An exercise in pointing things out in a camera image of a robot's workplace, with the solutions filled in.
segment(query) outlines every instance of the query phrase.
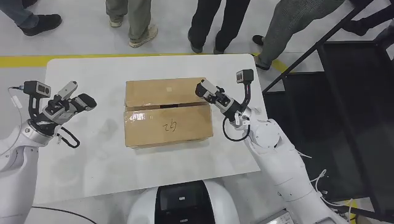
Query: box lid flap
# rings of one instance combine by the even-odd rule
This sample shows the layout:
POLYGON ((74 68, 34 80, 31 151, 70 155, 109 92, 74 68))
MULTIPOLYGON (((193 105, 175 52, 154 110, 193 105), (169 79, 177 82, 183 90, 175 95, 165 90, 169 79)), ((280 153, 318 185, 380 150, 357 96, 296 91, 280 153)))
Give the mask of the box lid flap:
POLYGON ((201 78, 152 79, 126 82, 126 107, 201 102, 195 94, 201 78))

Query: white table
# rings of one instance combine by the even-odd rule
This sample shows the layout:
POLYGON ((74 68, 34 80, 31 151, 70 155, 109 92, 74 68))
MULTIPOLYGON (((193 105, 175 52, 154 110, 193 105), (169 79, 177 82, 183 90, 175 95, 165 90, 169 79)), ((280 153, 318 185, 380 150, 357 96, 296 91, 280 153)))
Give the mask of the white table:
MULTIPOLYGON (((34 202, 83 198, 160 185, 223 177, 259 170, 244 143, 228 141, 222 132, 223 115, 212 107, 214 136, 202 141, 156 148, 124 145, 124 95, 126 81, 206 77, 241 102, 244 87, 236 72, 253 69, 249 106, 263 110, 261 88, 250 55, 195 55, 52 60, 46 84, 52 96, 66 83, 78 83, 76 95, 87 93, 96 109, 83 112, 65 124, 81 141, 77 149, 52 141, 40 150, 34 202)), ((231 137, 240 137, 229 124, 231 137)))

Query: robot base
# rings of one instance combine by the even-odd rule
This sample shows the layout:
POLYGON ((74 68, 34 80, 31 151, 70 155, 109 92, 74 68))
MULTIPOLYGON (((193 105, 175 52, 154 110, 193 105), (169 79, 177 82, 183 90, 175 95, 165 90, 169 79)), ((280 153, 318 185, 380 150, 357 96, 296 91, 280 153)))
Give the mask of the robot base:
POLYGON ((160 186, 144 191, 131 207, 127 224, 239 224, 234 201, 216 182, 160 186))

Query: handwritten number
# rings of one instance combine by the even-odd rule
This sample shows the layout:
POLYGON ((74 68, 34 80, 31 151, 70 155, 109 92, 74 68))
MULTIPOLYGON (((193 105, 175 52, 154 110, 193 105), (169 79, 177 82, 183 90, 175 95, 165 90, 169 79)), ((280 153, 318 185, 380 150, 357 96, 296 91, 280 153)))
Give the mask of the handwritten number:
POLYGON ((166 130, 166 131, 172 130, 172 132, 175 132, 175 130, 176 130, 176 128, 177 128, 177 122, 176 122, 176 121, 173 121, 173 120, 171 119, 170 128, 168 129, 168 124, 163 125, 163 127, 165 127, 165 130, 166 130))
POLYGON ((172 130, 173 132, 175 132, 175 129, 177 128, 177 122, 176 121, 172 122, 172 119, 171 119, 171 126, 170 126, 170 128, 173 129, 172 130))

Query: white sneaker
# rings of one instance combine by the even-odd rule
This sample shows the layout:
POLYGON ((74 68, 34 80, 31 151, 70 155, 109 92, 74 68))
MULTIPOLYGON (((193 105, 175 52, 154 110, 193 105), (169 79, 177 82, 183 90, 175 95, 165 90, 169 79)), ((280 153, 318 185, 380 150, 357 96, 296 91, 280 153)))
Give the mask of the white sneaker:
POLYGON ((113 28, 118 28, 118 27, 120 27, 122 25, 122 22, 123 22, 123 20, 121 20, 120 22, 113 22, 110 19, 110 26, 113 27, 113 28))
POLYGON ((151 41, 152 39, 154 39, 156 37, 156 35, 158 34, 158 27, 156 25, 151 25, 148 28, 148 36, 147 38, 139 41, 139 42, 132 42, 131 40, 129 41, 129 45, 133 48, 138 48, 140 46, 142 46, 144 43, 151 41))

